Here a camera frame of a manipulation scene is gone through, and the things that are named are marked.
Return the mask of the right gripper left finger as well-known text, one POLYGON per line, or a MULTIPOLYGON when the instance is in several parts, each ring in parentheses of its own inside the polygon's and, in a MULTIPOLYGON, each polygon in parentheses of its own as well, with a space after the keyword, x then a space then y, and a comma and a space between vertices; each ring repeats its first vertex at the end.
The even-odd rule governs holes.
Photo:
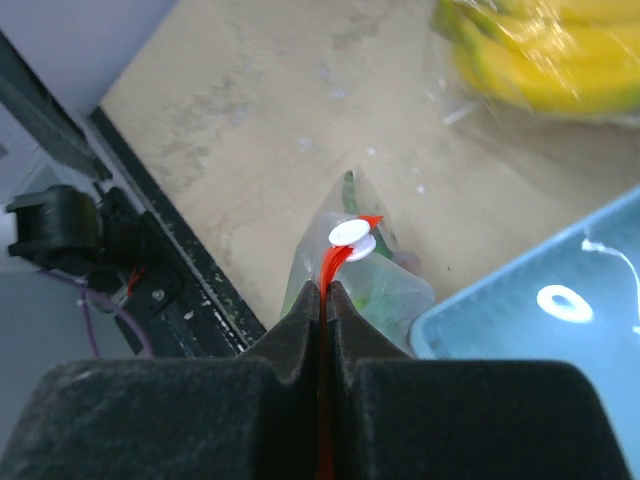
POLYGON ((49 370, 1 457, 5 479, 311 479, 320 295, 227 358, 49 370))

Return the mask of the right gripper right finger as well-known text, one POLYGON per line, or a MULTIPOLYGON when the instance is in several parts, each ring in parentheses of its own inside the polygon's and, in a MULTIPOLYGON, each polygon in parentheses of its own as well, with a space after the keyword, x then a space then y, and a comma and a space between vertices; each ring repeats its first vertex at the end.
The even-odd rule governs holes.
POLYGON ((594 387, 544 360, 415 360, 329 290, 339 479, 627 479, 594 387))

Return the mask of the green cabbage toy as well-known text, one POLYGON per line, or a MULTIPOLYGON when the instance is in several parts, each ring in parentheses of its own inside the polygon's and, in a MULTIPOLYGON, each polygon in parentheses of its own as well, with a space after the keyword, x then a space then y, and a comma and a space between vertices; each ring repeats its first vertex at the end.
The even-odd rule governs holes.
POLYGON ((407 285, 376 282, 348 291, 359 314, 399 349, 409 353, 409 333, 417 317, 434 305, 431 287, 410 281, 407 285))

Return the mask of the light blue plastic basket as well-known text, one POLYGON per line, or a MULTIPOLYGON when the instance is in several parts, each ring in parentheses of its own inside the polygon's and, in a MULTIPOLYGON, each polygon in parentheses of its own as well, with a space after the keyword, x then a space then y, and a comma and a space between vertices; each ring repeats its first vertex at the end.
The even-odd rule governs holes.
POLYGON ((423 313, 421 359, 551 359, 578 367, 639 462, 639 192, 632 190, 423 313))

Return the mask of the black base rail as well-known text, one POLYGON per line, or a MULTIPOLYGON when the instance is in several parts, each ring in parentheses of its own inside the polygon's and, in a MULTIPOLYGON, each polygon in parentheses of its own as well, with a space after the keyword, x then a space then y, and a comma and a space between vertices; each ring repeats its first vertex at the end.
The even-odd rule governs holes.
POLYGON ((1 205, 1 268, 33 270, 76 290, 84 317, 110 314, 135 354, 233 356, 265 328, 102 110, 84 130, 8 39, 1 104, 86 187, 54 181, 1 205), (113 149, 134 187, 114 181, 89 143, 113 149))

